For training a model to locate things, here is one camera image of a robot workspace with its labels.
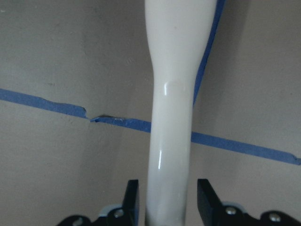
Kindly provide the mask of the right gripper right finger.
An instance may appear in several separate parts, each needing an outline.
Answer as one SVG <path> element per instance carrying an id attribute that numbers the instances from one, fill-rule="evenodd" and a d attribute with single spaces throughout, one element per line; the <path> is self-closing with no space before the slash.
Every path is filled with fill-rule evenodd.
<path id="1" fill-rule="evenodd" d="M 254 218 L 233 204 L 224 204 L 208 179 L 198 179 L 197 204 L 205 226 L 299 226 L 301 224 L 300 221 L 281 211 L 266 211 L 260 218 Z"/>

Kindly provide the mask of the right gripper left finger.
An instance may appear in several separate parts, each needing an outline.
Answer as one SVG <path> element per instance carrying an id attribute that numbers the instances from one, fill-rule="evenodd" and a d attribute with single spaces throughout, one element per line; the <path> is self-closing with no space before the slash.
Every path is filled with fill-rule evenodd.
<path id="1" fill-rule="evenodd" d="M 104 214 L 91 221 L 82 215 L 63 219 L 59 226 L 137 226 L 139 221 L 139 181 L 129 180 L 120 207 L 108 207 Z"/>

